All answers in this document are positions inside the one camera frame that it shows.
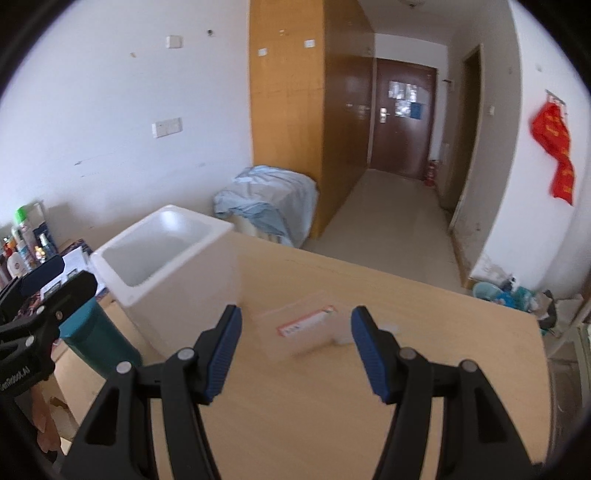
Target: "fire extinguisher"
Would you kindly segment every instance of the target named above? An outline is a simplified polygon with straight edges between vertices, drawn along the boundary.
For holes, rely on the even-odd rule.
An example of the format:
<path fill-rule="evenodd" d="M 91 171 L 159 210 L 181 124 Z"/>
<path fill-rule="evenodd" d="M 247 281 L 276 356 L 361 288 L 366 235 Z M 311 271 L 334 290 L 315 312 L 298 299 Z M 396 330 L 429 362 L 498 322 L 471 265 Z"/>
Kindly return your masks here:
<path fill-rule="evenodd" d="M 437 178 L 437 160 L 429 160 L 427 174 L 425 175 L 425 186 L 434 187 Z"/>

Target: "brown door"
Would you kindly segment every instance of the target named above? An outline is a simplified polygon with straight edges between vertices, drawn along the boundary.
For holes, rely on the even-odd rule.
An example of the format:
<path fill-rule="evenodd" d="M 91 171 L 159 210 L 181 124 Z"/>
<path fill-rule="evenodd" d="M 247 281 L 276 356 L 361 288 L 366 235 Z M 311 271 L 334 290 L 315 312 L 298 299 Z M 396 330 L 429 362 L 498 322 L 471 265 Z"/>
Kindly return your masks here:
<path fill-rule="evenodd" d="M 433 130 L 437 70 L 378 59 L 371 167 L 423 179 Z"/>
<path fill-rule="evenodd" d="M 463 73 L 457 143 L 449 164 L 447 187 L 440 199 L 440 205 L 451 212 L 460 202 L 476 146 L 480 116 L 480 48 L 464 61 Z"/>

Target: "door handle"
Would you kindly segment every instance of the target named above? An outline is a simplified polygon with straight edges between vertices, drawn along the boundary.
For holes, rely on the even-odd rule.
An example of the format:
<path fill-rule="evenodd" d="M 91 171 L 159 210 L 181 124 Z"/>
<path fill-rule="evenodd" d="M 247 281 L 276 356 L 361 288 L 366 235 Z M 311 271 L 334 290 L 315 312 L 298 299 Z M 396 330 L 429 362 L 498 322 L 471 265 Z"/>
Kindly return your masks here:
<path fill-rule="evenodd" d="M 386 120 L 388 119 L 389 116 L 390 116 L 390 113 L 388 113 L 388 109 L 387 108 L 381 108 L 381 109 L 379 109 L 379 122 L 381 124 L 386 123 Z"/>

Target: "white plastic bin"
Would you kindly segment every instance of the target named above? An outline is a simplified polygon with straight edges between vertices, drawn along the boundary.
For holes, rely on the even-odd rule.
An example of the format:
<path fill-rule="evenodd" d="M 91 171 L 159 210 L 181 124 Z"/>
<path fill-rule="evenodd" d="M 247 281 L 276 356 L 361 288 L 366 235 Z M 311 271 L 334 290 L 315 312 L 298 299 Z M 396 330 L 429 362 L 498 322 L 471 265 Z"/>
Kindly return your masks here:
<path fill-rule="evenodd" d="M 91 257 L 98 274 L 146 339 L 168 357 L 238 304 L 231 223 L 166 206 Z"/>

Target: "red cloth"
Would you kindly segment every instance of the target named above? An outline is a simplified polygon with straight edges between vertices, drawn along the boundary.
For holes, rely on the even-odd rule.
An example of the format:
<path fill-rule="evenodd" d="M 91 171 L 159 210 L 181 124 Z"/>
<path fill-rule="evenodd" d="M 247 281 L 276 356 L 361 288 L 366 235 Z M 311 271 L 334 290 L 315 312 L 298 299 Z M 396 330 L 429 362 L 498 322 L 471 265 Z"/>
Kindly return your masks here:
<path fill-rule="evenodd" d="M 544 150 L 558 161 L 552 182 L 552 196 L 573 204 L 574 167 L 570 161 L 570 134 L 562 120 L 560 107 L 546 102 L 531 125 L 531 133 Z"/>

